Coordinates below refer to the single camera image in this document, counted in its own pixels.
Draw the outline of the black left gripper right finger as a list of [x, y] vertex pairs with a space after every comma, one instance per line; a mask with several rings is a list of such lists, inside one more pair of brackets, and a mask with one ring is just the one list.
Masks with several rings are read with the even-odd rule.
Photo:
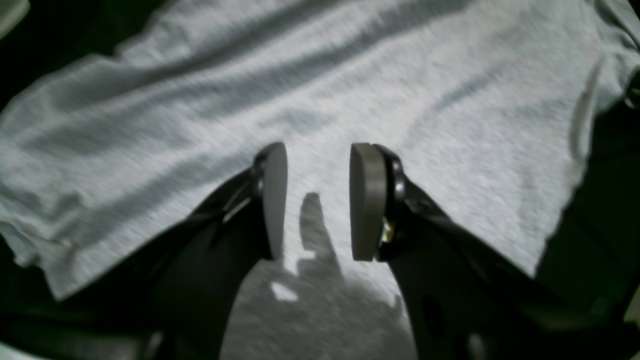
[[573, 309], [458, 225], [386, 146], [349, 156], [352, 257], [388, 265], [421, 360], [630, 360], [639, 328]]

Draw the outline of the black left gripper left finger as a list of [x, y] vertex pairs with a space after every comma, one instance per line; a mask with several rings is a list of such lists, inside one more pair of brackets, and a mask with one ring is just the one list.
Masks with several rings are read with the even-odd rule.
[[244, 278], [282, 252], [286, 146], [63, 301], [1, 241], [1, 344], [48, 360], [217, 360]]

